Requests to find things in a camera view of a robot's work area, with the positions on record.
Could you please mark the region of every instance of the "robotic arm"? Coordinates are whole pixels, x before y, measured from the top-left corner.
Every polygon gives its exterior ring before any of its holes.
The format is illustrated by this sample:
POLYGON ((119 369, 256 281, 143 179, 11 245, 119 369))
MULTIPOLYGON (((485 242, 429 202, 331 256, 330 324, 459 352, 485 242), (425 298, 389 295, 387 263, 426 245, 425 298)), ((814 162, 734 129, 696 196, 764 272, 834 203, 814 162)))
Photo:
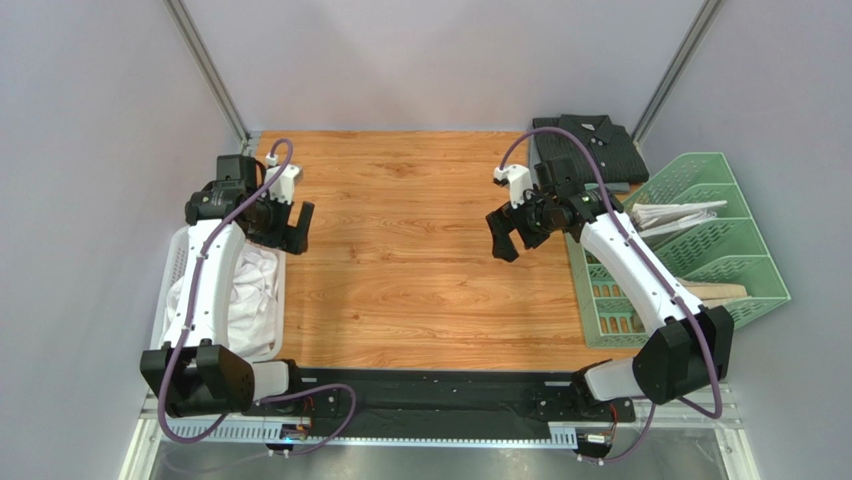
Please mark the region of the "robotic arm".
POLYGON ((613 218, 600 190, 585 190, 572 181, 577 177, 572 163, 545 161, 535 168, 540 186, 532 184, 529 170, 520 165, 494 171, 494 182, 508 187, 510 196, 509 202, 486 217, 494 257, 508 262, 518 258, 509 237, 513 230, 526 249, 538 247, 553 232, 569 233, 610 272, 650 335, 635 357, 590 365, 573 374, 572 385, 581 398, 574 406, 578 413, 599 411, 601 404, 619 397, 644 396, 664 404, 710 384, 700 342, 686 321, 684 306, 700 326, 718 378, 724 378, 733 338, 728 311, 705 308, 682 287, 642 239, 633 236, 635 228, 618 200, 609 197, 613 218), (622 230, 629 232, 630 241, 622 230), (675 302, 678 297, 681 303, 675 302))
MULTIPOLYGON (((223 219, 247 202, 267 175, 271 177, 281 168, 285 170, 270 186, 268 195, 251 202, 219 231, 204 257, 197 291, 191 291, 189 281, 184 283, 177 311, 186 314, 192 303, 190 296, 195 294, 196 298, 192 325, 169 380, 165 404, 172 417, 244 412, 253 401, 283 393, 294 380, 298 381, 293 378, 297 375, 293 375, 296 367, 292 362, 249 363, 228 350, 227 322, 234 269, 246 239, 294 255, 308 248, 314 205, 303 203, 296 226, 288 225, 293 191, 302 178, 301 168, 286 165, 267 170, 252 157, 220 156, 216 180, 193 193, 185 207, 190 255, 184 278, 193 278, 204 242, 223 219)), ((185 328, 183 319, 178 320, 165 332, 161 349, 142 354, 141 373, 158 394, 185 328)))

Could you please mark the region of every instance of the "green plastic basket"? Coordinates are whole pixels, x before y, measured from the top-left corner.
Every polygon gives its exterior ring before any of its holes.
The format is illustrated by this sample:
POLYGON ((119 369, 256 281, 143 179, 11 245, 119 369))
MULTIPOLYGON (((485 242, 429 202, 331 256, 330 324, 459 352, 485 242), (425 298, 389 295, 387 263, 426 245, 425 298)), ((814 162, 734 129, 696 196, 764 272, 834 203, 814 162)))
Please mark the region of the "green plastic basket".
MULTIPOLYGON (((687 153, 625 200, 692 203, 727 200, 718 217, 690 230, 652 238, 648 245, 677 277, 695 282, 744 285, 750 298, 725 305, 736 328, 790 301, 787 287, 721 153, 687 153)), ((594 256, 566 235, 586 344, 593 348, 641 347, 642 322, 612 276, 594 256)))

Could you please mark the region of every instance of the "folded black shirt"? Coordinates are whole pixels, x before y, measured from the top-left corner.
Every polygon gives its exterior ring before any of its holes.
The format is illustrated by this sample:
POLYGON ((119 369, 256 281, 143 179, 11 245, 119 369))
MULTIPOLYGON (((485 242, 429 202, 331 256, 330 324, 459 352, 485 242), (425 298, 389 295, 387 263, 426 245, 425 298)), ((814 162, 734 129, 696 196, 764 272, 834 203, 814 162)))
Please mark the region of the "folded black shirt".
MULTIPOLYGON (((533 128, 538 127, 560 127, 576 135, 592 152, 605 183, 648 181, 648 168, 636 151, 630 134, 621 125, 613 125, 608 115, 535 118, 533 128)), ((581 182, 595 182, 592 169, 583 154, 567 138, 553 134, 536 135, 535 144, 542 161, 570 159, 577 168, 581 182)))

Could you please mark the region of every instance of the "white plastic basket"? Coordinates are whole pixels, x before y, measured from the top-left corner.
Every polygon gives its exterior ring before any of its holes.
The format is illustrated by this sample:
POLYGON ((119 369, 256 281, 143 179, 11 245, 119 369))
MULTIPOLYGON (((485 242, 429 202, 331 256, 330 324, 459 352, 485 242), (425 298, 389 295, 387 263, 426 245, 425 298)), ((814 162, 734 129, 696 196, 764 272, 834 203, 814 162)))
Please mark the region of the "white plastic basket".
MULTIPOLYGON (((169 255, 166 257, 166 268, 163 272, 163 283, 160 285, 160 298, 157 300, 157 313, 154 317, 154 329, 151 332, 151 348, 160 348, 160 338, 163 336, 163 325, 166 317, 166 297, 172 285, 183 276, 183 271, 186 269, 186 258, 189 254, 189 227, 183 227, 172 236, 172 242, 169 246, 169 255)), ((272 360, 281 351, 281 345, 284 343, 284 278, 285 278, 285 262, 287 254, 271 248, 266 248, 262 245, 256 245, 257 248, 274 253, 278 256, 278 278, 276 279, 276 300, 278 301, 278 311, 275 313, 275 342, 271 344, 269 353, 258 355, 251 358, 246 358, 248 362, 263 362, 272 360)))

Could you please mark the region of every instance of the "wood grain surface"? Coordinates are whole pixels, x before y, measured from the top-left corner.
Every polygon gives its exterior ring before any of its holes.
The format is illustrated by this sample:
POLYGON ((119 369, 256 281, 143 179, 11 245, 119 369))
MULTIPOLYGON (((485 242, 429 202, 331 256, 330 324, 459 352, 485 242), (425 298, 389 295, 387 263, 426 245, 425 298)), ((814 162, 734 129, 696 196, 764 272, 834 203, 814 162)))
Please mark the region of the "wood grain surface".
MULTIPOLYGON (((288 256, 284 347, 303 366, 574 370, 633 350, 585 346, 564 241, 506 263, 485 215, 518 132, 265 132, 295 144, 316 204, 288 256)), ((519 148, 514 162, 523 162, 519 148)))

